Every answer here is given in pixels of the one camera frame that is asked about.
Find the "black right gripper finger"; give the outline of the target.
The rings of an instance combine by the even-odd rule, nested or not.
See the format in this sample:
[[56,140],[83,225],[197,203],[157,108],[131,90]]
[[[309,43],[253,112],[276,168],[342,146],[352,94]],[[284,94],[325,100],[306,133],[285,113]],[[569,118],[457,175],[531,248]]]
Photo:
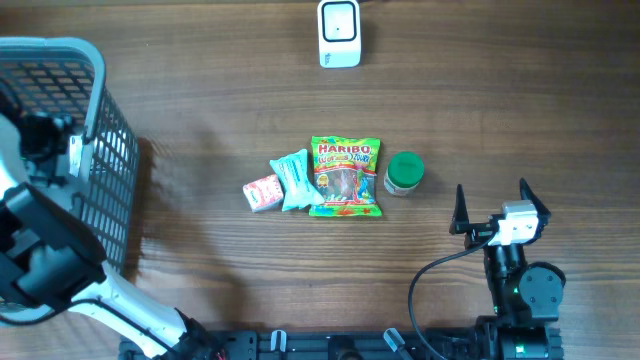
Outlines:
[[465,234],[470,232],[471,222],[467,211],[464,189],[461,184],[456,187],[456,197],[453,215],[449,226],[451,235]]
[[539,222],[548,223],[551,219],[550,210],[537,197],[524,178],[519,180],[519,191],[522,200],[529,200],[534,205],[538,214]]

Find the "green lid jar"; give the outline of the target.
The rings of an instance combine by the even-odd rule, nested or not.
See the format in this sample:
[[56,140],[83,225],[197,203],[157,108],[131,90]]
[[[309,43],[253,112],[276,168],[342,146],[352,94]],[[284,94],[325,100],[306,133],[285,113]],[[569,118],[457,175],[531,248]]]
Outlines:
[[391,195],[407,196],[419,185],[424,172],[424,162],[418,154],[400,152],[391,158],[383,184]]

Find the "Haribo gummy bag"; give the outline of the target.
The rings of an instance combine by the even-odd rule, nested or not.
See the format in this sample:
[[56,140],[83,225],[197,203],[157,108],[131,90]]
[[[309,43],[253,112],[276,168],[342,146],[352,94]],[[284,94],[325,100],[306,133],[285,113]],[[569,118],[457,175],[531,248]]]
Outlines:
[[378,138],[314,136],[314,185],[324,202],[312,205],[313,217],[378,217],[375,195]]

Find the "teal snack packet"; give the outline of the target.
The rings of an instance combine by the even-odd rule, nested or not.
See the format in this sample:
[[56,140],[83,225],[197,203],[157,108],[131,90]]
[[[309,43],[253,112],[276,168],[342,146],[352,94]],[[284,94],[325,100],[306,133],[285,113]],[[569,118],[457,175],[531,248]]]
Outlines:
[[277,160],[270,160],[269,165],[284,186],[282,211],[294,208],[304,209],[307,206],[324,203],[324,198],[309,180],[308,151],[306,149],[301,149]]

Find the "red small carton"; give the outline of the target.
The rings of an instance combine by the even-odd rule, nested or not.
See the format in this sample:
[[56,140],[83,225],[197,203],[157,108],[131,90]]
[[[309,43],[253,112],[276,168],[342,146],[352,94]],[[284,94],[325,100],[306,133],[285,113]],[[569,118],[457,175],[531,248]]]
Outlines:
[[276,207],[284,200],[284,191],[276,174],[250,182],[242,190],[253,212]]

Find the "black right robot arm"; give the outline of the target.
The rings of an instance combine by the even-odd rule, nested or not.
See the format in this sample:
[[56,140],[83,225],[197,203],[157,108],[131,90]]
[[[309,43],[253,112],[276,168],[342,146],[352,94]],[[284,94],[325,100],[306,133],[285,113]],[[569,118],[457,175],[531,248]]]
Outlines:
[[452,347],[458,359],[540,359],[564,357],[559,319],[566,276],[548,262],[528,262],[525,247],[537,241],[551,212],[525,179],[520,199],[502,205],[484,223],[469,219],[462,186],[456,189],[450,233],[465,236],[467,250],[481,250],[494,314],[480,316]]

